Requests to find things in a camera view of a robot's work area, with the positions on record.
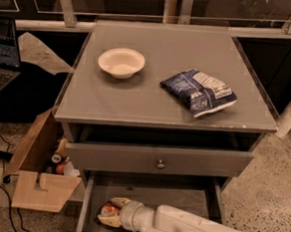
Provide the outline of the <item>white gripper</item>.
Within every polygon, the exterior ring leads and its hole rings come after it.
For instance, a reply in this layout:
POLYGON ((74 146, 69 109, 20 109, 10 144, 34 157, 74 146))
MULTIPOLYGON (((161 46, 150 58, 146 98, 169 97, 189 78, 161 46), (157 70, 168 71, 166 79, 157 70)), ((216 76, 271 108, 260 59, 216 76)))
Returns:
POLYGON ((154 210, 139 201, 130 201, 127 197, 114 197, 112 204, 121 208, 120 216, 114 212, 99 214, 98 219, 104 225, 120 228, 121 225, 131 232, 150 232, 154 224, 154 210))

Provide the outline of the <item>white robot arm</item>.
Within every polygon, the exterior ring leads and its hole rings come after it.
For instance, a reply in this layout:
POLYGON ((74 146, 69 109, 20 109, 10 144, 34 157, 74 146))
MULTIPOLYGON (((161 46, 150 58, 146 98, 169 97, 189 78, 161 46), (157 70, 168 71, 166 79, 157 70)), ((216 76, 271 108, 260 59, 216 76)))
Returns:
POLYGON ((131 232, 242 232, 170 205, 152 209, 126 197, 114 197, 103 205, 98 219, 131 232))

